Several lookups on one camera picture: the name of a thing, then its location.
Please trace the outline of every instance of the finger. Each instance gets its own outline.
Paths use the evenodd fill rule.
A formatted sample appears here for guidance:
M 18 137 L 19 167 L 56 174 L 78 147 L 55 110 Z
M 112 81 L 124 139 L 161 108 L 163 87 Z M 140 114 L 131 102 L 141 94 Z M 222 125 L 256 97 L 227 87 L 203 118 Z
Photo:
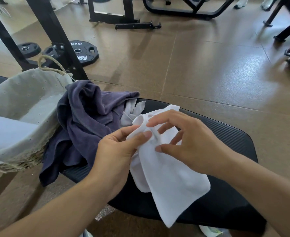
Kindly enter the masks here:
M 163 124 L 159 129 L 157 130 L 159 134 L 163 134 L 166 130 L 169 130 L 170 128 L 174 127 L 173 124 L 167 122 Z
M 184 131 L 178 131 L 178 133 L 175 135 L 175 137 L 171 140 L 170 144 L 171 145 L 176 145 L 179 141 L 182 140 Z
M 179 145 L 171 145 L 171 144 L 162 144 L 156 146 L 155 151 L 165 153 L 167 155 L 171 155 L 176 159 L 179 159 L 181 156 L 180 153 L 181 147 Z
M 123 143 L 124 145 L 126 145 L 127 148 L 131 149 L 132 151 L 136 149 L 137 147 L 139 147 L 140 145 L 147 142 L 151 138 L 151 136 L 152 136 L 151 131 L 145 131 L 145 132 L 135 135 L 134 137 L 124 141 Z
M 117 131 L 105 136 L 106 138 L 111 138 L 114 140 L 117 140 L 118 142 L 124 141 L 125 138 L 131 134 L 133 131 L 135 131 L 137 128 L 139 128 L 139 125 L 131 125 L 127 127 L 122 127 L 118 129 Z
M 158 124 L 164 124 L 166 122 L 169 122 L 170 124 L 177 126 L 185 131 L 188 127 L 188 118 L 190 117 L 179 111 L 169 110 L 153 116 L 151 119 L 148 120 L 146 126 L 154 127 Z

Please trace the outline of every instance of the left hand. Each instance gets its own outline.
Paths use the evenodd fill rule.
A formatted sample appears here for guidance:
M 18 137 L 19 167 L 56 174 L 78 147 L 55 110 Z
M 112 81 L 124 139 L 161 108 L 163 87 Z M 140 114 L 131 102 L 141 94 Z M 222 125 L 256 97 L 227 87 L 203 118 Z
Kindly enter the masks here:
M 103 185 L 107 192 L 107 202 L 113 199 L 125 185 L 131 157 L 137 147 L 152 136 L 151 131 L 146 131 L 126 140 L 126 137 L 138 127 L 139 125 L 123 127 L 106 135 L 98 144 L 95 163 L 87 178 L 97 179 Z

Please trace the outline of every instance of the right hand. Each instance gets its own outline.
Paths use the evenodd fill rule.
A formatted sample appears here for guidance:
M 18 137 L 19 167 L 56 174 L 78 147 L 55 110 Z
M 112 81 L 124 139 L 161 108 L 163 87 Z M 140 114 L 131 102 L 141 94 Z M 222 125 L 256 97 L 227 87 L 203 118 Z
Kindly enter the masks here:
M 236 156 L 236 152 L 220 141 L 199 119 L 169 110 L 153 116 L 146 126 L 158 124 L 163 124 L 158 129 L 160 134 L 174 126 L 181 130 L 170 144 L 159 145 L 155 150 L 173 156 L 196 172 L 220 178 L 220 173 L 227 170 L 227 165 Z

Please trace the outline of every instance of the squat rack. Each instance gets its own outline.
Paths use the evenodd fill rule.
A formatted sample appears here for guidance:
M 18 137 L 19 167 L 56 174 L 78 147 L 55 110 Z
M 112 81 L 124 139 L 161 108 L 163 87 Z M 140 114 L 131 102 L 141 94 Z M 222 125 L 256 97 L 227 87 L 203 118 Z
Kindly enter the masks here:
M 54 13 L 49 0 L 26 0 L 37 17 L 44 31 L 52 42 L 52 46 L 56 45 L 56 51 L 59 54 L 57 61 L 65 68 L 66 71 L 72 73 L 75 79 L 88 79 L 82 65 L 80 64 L 57 16 Z M 21 66 L 22 71 L 37 68 L 37 62 L 26 59 L 16 43 L 6 30 L 0 20 L 0 39 L 8 48 L 9 52 Z M 59 69 L 53 61 L 47 60 L 43 66 Z

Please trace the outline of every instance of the hand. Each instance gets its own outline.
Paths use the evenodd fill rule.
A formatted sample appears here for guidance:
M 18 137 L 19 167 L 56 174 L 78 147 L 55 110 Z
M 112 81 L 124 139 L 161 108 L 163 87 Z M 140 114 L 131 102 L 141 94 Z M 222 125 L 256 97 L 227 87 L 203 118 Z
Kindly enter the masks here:
M 153 116 L 146 126 L 154 127 L 163 123 L 158 129 L 160 134 L 174 126 L 181 130 L 170 144 L 157 146 L 156 151 L 173 156 L 196 172 L 219 178 L 219 174 L 236 154 L 199 119 L 169 110 Z
M 133 138 L 126 137 L 139 125 L 123 127 L 106 135 L 98 144 L 94 165 L 87 178 L 97 179 L 107 192 L 107 202 L 113 199 L 126 183 L 130 170 L 131 157 L 137 147 L 147 142 L 151 131 L 139 133 Z

